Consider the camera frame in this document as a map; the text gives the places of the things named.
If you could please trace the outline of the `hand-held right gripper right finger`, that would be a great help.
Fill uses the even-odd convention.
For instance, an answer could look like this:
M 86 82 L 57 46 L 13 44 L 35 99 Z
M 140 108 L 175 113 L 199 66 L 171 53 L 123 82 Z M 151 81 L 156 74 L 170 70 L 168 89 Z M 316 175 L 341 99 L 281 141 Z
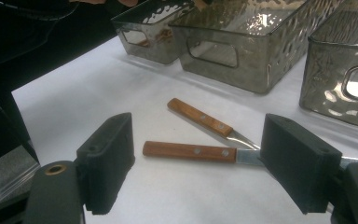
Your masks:
M 325 192 L 341 157 L 340 151 L 295 121 L 265 116 L 260 160 L 302 213 L 326 211 Z

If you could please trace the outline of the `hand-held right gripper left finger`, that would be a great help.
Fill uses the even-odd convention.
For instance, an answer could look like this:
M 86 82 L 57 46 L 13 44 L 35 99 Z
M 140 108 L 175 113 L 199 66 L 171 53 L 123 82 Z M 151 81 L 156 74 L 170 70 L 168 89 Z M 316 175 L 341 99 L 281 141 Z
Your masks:
M 93 215 L 106 215 L 135 163 L 131 113 L 107 119 L 77 150 L 81 199 Z

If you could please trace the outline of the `smoky clear plastic bin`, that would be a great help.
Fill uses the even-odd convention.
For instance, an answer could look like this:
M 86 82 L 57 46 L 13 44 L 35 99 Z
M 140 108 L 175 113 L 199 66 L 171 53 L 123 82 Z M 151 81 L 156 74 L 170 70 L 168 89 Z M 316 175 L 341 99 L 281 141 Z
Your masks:
M 307 53 L 309 36 L 343 0 L 213 0 L 171 24 L 184 70 L 269 92 Z
M 145 0 L 115 16 L 111 22 L 128 54 L 169 64 L 179 57 L 173 35 L 163 42 L 157 42 L 156 35 L 162 29 L 171 29 L 169 24 L 192 7 L 191 0 Z M 150 42 L 149 48 L 137 46 L 144 39 Z
M 299 105 L 358 126 L 358 0 L 344 0 L 309 37 Z

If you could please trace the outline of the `wooden handled steel knife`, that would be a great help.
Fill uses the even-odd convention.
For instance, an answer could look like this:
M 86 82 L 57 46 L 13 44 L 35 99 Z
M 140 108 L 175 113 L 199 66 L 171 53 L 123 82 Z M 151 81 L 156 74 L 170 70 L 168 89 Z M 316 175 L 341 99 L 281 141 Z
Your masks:
M 307 146 L 306 144 L 272 145 L 270 148 L 254 150 L 146 141 L 143 154 L 149 157 L 265 166 L 271 172 L 287 172 L 296 169 L 303 171 L 344 170 L 350 164 L 358 163 L 358 158 L 343 157 L 341 152 L 330 146 Z

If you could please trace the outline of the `aluminium floor rail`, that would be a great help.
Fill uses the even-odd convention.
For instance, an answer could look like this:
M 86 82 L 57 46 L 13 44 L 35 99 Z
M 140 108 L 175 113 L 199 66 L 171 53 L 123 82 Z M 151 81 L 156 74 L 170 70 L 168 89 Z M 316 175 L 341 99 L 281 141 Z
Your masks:
M 38 167 L 31 167 L 28 170 L 21 173 L 19 176 L 14 178 L 0 188 L 0 203 L 6 201 L 10 195 L 15 191 L 23 188 L 26 184 L 29 184 L 34 177 L 34 174 L 38 170 Z

